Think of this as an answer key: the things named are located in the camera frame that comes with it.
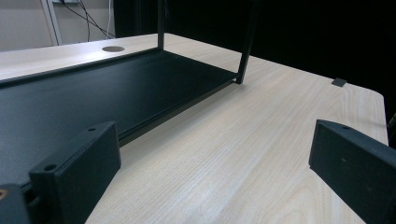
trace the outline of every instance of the dark background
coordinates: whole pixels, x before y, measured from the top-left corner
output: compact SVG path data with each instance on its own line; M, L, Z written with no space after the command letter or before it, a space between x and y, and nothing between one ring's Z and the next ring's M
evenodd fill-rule
M241 51L248 0L166 0L166 32ZM116 0L117 37L157 33L157 0ZM391 1L265 0L252 55L381 93L396 112Z

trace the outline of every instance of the wood grain surface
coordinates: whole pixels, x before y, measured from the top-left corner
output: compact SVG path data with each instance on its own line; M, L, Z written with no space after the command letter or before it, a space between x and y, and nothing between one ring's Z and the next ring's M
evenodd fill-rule
M1 78L154 47L155 35L0 54ZM165 49L236 71L240 53L166 35ZM362 223L313 172L317 119L387 143L377 92L251 57L233 84L124 146L87 223Z

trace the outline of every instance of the table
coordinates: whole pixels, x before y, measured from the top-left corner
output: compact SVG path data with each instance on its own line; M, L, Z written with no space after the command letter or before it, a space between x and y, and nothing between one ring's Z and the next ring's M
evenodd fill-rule
M156 46L156 35L0 54L0 78ZM102 51L121 46L122 52ZM237 71L240 53L176 35L165 49ZM374 91L250 57L233 84L120 149L122 166L87 223L362 223L309 169L317 119L388 142Z

